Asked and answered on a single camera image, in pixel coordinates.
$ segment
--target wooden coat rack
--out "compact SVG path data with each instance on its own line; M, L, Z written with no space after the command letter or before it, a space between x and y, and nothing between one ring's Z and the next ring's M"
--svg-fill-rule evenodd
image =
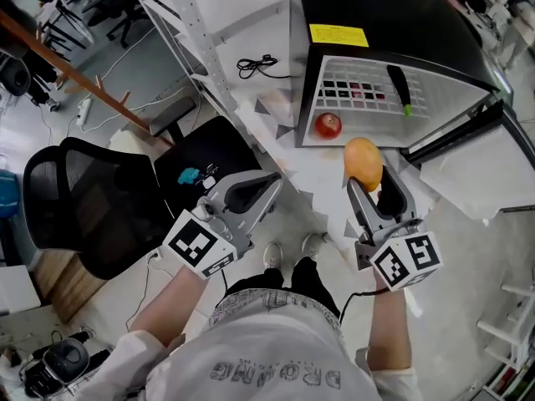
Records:
M150 134L149 126L125 107L125 102L130 95L130 91L126 91L121 101L117 101L106 93L102 81L99 78L97 78L98 84L93 84L89 79L67 63L67 61L60 58L53 50L44 46L40 40L35 38L31 33L24 29L23 26L14 21L2 10L0 10L0 25L7 29L13 36L17 37L21 42L25 43L35 53L60 70L63 73L61 76L63 79L72 79L79 85L79 87L88 90L91 94L104 101L112 109L117 110L118 113L125 116L130 122ZM172 145L169 140L162 137L158 138L164 141L167 145Z

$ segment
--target chair armrest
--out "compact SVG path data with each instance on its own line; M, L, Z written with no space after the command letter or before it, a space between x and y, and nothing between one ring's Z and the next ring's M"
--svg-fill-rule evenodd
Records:
M196 107L195 101L190 97L181 98L171 104L160 114L158 114L149 125L150 134L154 137L159 136L182 119L186 114L190 113Z

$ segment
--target sleeve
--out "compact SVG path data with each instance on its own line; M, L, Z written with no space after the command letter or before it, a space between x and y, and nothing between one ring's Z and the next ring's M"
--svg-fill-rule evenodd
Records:
M99 371L76 394L77 401L106 401L145 386L156 359L165 351L152 334L145 331L124 335Z
M373 371L371 376L383 401L423 400L413 368Z

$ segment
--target orange fruit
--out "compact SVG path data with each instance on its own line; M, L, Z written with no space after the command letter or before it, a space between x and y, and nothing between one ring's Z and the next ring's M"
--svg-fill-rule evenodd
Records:
M353 138L344 148L344 166L367 191L377 189L383 177L383 160L377 146L367 138Z

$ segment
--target black armrest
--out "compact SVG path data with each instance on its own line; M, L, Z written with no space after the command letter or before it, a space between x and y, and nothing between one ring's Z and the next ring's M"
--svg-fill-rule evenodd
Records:
M190 113L195 107L195 101L190 97L179 99L163 110L150 122L150 134L153 137L157 137L160 136L162 132L168 131L171 138L176 143L176 141L184 138L177 122Z

